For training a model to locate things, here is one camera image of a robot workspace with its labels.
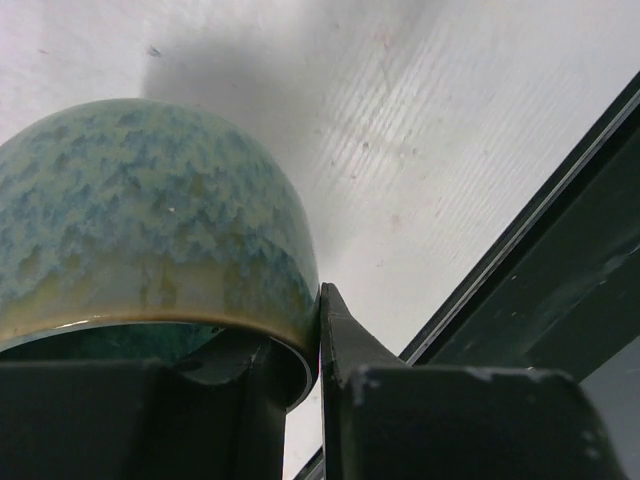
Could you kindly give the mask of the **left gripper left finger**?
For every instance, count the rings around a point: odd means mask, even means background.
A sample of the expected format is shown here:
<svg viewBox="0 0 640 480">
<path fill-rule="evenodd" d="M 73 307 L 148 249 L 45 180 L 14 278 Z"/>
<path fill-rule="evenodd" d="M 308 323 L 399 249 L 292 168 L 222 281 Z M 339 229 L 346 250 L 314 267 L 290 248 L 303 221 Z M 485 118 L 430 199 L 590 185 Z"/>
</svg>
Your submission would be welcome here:
<svg viewBox="0 0 640 480">
<path fill-rule="evenodd" d="M 234 339 L 156 360 L 6 362 L 5 479 L 277 479 L 280 350 Z"/>
</svg>

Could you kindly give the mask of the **green glazed mug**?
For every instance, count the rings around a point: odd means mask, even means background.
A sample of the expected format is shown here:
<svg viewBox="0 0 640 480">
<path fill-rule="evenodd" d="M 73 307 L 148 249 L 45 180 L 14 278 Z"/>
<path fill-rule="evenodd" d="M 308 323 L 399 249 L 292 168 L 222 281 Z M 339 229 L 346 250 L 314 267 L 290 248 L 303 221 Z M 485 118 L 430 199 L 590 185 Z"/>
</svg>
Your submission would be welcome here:
<svg viewBox="0 0 640 480">
<path fill-rule="evenodd" d="M 286 351 L 289 409 L 318 376 L 319 278 L 299 195 L 202 110 L 77 105 L 1 148 L 1 347 L 78 332 L 174 360 L 219 328 Z"/>
</svg>

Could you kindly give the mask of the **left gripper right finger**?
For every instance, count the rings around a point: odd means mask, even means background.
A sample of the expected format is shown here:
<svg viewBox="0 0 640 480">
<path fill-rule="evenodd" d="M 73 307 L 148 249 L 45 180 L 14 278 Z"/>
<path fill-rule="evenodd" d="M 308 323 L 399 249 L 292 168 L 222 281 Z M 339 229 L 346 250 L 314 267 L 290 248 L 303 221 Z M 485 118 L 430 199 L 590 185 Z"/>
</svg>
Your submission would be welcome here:
<svg viewBox="0 0 640 480">
<path fill-rule="evenodd" d="M 401 361 L 321 287 L 328 479 L 621 479 L 592 403 L 554 370 Z"/>
</svg>

